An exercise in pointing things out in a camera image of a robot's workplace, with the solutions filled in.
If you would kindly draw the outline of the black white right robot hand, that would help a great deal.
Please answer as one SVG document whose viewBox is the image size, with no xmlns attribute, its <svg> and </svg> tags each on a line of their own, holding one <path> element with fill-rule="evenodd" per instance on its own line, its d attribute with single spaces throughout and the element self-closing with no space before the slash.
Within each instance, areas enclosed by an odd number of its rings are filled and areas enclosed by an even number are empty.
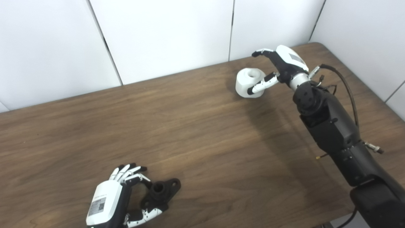
<svg viewBox="0 0 405 228">
<path fill-rule="evenodd" d="M 308 66 L 291 48 L 285 45 L 279 45 L 275 50 L 262 48 L 252 53 L 252 57 L 258 56 L 268 58 L 277 71 L 248 88 L 248 95 L 262 92 L 277 83 L 286 84 L 295 91 L 301 84 L 310 82 Z"/>
</svg>

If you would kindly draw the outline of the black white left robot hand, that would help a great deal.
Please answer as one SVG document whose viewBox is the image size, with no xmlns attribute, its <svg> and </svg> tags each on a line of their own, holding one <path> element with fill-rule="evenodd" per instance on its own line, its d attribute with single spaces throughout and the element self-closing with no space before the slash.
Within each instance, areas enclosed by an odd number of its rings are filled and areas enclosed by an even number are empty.
<svg viewBox="0 0 405 228">
<path fill-rule="evenodd" d="M 87 227 L 134 228 L 165 212 L 166 206 L 141 209 L 133 214 L 127 211 L 132 187 L 139 183 L 148 188 L 152 186 L 152 181 L 142 174 L 146 170 L 147 167 L 135 163 L 114 169 L 110 177 L 96 187 L 86 217 Z"/>
</svg>

